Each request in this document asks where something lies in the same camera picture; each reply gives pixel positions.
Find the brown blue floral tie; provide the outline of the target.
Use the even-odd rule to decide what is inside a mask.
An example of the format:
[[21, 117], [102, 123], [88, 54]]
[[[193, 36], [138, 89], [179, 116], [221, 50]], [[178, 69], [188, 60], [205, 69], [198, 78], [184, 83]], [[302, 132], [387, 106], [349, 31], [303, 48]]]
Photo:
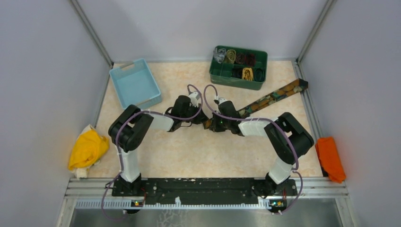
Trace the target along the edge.
[[[234, 117], [239, 117], [245, 119], [249, 117], [251, 114], [264, 109], [278, 101], [281, 101], [287, 97], [290, 97], [296, 93], [301, 93], [307, 90], [309, 87], [309, 83], [303, 79], [296, 79], [289, 84], [259, 98], [258, 100], [252, 102], [251, 104], [236, 110]], [[213, 115], [211, 119], [206, 120], [202, 123], [204, 129], [211, 130], [213, 132], [223, 132], [228, 130], [228, 128], [224, 125], [224, 120], [220, 117]]]

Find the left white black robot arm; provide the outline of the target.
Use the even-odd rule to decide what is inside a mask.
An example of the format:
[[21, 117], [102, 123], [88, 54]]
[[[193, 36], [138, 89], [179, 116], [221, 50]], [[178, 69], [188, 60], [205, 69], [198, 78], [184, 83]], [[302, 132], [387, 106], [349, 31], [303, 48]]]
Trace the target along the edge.
[[207, 120], [202, 110], [203, 99], [198, 92], [180, 95], [174, 106], [164, 113], [141, 110], [135, 105], [127, 107], [112, 123], [108, 134], [116, 146], [120, 173], [117, 185], [122, 193], [135, 196], [142, 189], [137, 149], [150, 129], [174, 132], [184, 122], [190, 125], [201, 124]]

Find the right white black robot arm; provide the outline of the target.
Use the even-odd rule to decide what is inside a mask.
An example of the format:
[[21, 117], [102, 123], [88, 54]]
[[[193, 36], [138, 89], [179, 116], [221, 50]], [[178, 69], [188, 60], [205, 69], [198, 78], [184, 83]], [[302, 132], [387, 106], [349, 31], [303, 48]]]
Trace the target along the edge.
[[218, 105], [213, 111], [214, 131], [229, 130], [235, 135], [268, 138], [277, 158], [273, 167], [265, 176], [260, 195], [278, 195], [285, 188], [285, 181], [291, 173], [299, 168], [299, 159], [305, 155], [314, 144], [312, 136], [289, 112], [285, 112], [276, 119], [241, 117], [232, 101], [217, 98]]

